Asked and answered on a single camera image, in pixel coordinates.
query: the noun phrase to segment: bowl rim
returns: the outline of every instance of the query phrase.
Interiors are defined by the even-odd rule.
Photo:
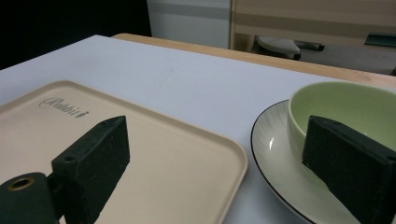
[[[303,136],[306,137],[306,132],[303,131],[303,129],[300,127],[300,125],[297,123],[297,121],[295,120],[293,113],[291,112],[291,102],[293,100],[293,98],[295,97],[295,95],[298,92],[301,92],[303,90],[306,90],[308,88],[312,88],[314,86],[320,86],[320,85],[344,85],[344,86],[352,86],[352,87],[358,87],[358,88],[366,88],[366,89],[371,89],[374,91],[378,91],[381,93],[385,93],[385,94],[390,94],[390,95],[394,95],[396,96],[396,92],[394,91],[388,91],[386,89],[383,89],[381,87],[377,87],[377,86],[371,86],[371,85],[367,85],[367,84],[363,84],[363,83],[358,83],[358,82],[350,82],[350,81],[321,81],[321,82],[315,82],[315,83],[311,83],[308,85],[305,85],[301,88],[299,88],[298,90],[296,90],[289,98],[289,105],[288,105],[288,117],[291,118],[291,121],[293,126],[296,128],[296,130]]]

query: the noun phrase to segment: ceramic bowl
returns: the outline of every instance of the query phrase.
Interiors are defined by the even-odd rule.
[[[349,82],[319,82],[289,100],[287,132],[291,150],[302,159],[311,115],[334,119],[396,150],[396,93]]]

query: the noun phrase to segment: printed logo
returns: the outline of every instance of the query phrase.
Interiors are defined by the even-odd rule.
[[[70,105],[63,98],[49,98],[38,104],[40,108],[55,108],[74,118],[81,118],[89,114],[89,111],[80,109],[78,106]]]

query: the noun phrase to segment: white plate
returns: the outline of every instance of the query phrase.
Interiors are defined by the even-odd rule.
[[[303,220],[359,223],[326,185],[292,155],[286,128],[288,103],[270,106],[253,126],[251,147],[262,176],[287,207]]]

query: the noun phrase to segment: beige tray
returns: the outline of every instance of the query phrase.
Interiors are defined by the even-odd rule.
[[[0,183],[50,162],[101,120],[125,115],[131,163],[96,223],[219,223],[245,175],[235,142],[69,81],[0,107]]]

